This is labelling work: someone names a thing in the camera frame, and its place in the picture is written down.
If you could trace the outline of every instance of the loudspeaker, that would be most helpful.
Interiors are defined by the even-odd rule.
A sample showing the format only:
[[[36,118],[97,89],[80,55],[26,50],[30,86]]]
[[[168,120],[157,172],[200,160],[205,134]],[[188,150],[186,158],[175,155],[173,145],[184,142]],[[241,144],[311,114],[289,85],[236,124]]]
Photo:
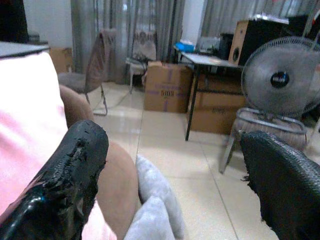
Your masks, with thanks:
[[[250,55],[263,44],[281,36],[286,24],[268,20],[238,21],[232,40],[229,62],[243,66]]]

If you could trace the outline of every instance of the curtain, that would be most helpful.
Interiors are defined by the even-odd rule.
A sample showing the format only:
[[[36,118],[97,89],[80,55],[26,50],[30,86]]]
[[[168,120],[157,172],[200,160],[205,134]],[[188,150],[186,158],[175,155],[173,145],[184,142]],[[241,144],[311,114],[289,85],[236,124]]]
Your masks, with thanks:
[[[234,33],[238,21],[262,12],[277,17],[308,15],[316,3],[317,0],[207,0],[201,36]]]
[[[182,33],[185,0],[71,0],[75,71],[84,73],[96,35],[116,29],[109,81],[126,83],[126,58],[133,55],[137,31],[155,32],[156,59],[170,61]]]

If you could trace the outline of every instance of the brown chair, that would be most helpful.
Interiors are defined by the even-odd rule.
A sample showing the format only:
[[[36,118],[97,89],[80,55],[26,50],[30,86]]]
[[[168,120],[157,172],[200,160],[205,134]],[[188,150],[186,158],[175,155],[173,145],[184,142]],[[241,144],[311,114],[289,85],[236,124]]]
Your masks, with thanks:
[[[88,93],[101,88],[101,97],[105,107],[105,115],[108,113],[106,97],[102,82],[108,79],[110,51],[114,46],[116,31],[103,29],[95,39],[86,74],[76,72],[63,72],[58,74],[59,84],[64,85],[79,94],[85,94],[88,103]]]

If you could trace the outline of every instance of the fan guard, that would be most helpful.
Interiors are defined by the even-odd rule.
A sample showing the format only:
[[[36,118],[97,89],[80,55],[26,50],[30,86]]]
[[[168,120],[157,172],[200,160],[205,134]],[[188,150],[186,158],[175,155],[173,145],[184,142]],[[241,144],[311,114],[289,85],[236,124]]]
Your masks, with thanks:
[[[282,37],[259,47],[247,60],[241,87],[249,105],[263,112],[299,117],[320,103],[320,45]]]

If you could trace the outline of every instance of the pink fabric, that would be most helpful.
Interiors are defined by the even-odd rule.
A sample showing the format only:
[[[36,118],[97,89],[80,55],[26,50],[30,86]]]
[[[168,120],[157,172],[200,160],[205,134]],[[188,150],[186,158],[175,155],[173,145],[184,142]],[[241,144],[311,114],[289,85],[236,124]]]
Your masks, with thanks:
[[[0,214],[22,193],[67,132],[57,73],[48,53],[0,60]],[[84,240],[115,240],[98,204]]]

